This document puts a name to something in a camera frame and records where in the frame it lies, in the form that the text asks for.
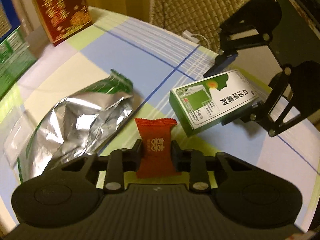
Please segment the red candy packet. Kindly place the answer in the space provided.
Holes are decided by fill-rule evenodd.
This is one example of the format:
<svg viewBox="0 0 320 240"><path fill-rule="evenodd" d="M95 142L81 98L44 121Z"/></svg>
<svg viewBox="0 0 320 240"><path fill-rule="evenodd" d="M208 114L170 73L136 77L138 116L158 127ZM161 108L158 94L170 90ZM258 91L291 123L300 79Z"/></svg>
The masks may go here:
<svg viewBox="0 0 320 240"><path fill-rule="evenodd" d="M135 119L144 153L136 172L139 179L179 176L171 160L171 128L177 125L172 118Z"/></svg>

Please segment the green spray medicine box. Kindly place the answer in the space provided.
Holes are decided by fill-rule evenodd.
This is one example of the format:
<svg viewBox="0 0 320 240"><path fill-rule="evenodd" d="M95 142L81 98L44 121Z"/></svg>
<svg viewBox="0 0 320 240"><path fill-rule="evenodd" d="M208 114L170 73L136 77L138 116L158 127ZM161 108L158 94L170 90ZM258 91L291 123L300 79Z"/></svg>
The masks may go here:
<svg viewBox="0 0 320 240"><path fill-rule="evenodd" d="M188 137L247 110L258 96L247 79L230 70L170 91L169 103Z"/></svg>

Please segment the silver foil tea bag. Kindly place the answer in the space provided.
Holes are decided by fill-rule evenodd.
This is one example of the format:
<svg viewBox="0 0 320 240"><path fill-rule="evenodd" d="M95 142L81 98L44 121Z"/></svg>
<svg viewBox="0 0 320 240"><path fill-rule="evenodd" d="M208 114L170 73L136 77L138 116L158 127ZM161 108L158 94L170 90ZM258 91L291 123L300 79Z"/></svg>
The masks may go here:
<svg viewBox="0 0 320 240"><path fill-rule="evenodd" d="M132 81L115 70L61 99L33 129L17 159L20 181L97 152L127 122L133 102Z"/></svg>

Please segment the clear plastic lid tray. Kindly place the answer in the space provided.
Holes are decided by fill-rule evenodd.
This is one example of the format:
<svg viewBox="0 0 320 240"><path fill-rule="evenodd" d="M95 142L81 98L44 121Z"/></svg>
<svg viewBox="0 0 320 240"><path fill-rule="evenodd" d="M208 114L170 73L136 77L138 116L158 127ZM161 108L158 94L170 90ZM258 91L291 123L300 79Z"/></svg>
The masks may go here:
<svg viewBox="0 0 320 240"><path fill-rule="evenodd" d="M1 153L10 168L26 149L33 130L33 122L21 107L13 107L1 122Z"/></svg>

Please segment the quilted brown chair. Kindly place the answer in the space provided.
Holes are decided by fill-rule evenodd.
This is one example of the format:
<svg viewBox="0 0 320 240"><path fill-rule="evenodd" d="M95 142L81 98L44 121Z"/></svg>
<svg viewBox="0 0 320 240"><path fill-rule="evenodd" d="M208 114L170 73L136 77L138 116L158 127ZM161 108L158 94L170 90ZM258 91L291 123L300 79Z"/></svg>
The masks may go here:
<svg viewBox="0 0 320 240"><path fill-rule="evenodd" d="M247 0L153 0L150 23L177 35L184 31L202 36L200 44L220 48L219 26Z"/></svg>

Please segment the plaid tablecloth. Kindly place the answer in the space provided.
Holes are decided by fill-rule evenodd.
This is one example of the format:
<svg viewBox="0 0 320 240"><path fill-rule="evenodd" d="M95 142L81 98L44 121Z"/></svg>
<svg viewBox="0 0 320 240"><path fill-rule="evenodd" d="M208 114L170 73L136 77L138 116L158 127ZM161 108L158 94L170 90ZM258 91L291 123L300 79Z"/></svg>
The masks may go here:
<svg viewBox="0 0 320 240"><path fill-rule="evenodd" d="M28 111L36 122L62 98L109 76L112 69L133 83L135 118L174 118L172 88L202 77L214 53L183 38L115 12L91 8L94 24L58 46L43 29L38 61L1 101L1 117L13 107ZM294 183L303 195L296 224L308 230L319 200L319 131L303 121L269 137L255 122L216 125L193 137L176 126L172 138L183 148L227 152Z"/></svg>

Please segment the green shrink-wrapped drink pack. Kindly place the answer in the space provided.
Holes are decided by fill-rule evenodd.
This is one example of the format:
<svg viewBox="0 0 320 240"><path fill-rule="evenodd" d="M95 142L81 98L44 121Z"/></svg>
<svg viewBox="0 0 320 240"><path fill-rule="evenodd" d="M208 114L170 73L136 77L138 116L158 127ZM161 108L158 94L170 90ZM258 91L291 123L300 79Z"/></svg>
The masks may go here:
<svg viewBox="0 0 320 240"><path fill-rule="evenodd" d="M17 27L1 42L0 97L7 94L17 80L37 61Z"/></svg>

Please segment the red gift box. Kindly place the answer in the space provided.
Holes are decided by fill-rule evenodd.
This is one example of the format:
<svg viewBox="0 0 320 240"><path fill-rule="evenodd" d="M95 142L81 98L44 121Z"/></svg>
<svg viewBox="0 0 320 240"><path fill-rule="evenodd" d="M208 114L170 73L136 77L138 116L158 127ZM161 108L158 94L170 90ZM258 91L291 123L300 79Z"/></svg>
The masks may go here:
<svg viewBox="0 0 320 240"><path fill-rule="evenodd" d="M86 0L32 0L50 42L57 46L92 25Z"/></svg>

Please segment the blue milk carton box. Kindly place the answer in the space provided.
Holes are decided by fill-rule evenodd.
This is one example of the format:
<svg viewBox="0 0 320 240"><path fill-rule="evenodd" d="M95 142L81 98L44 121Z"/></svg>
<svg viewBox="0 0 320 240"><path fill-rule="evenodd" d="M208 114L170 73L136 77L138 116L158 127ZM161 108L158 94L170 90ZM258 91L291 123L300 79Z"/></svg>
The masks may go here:
<svg viewBox="0 0 320 240"><path fill-rule="evenodd" d="M12 0L1 0L1 42L20 26Z"/></svg>

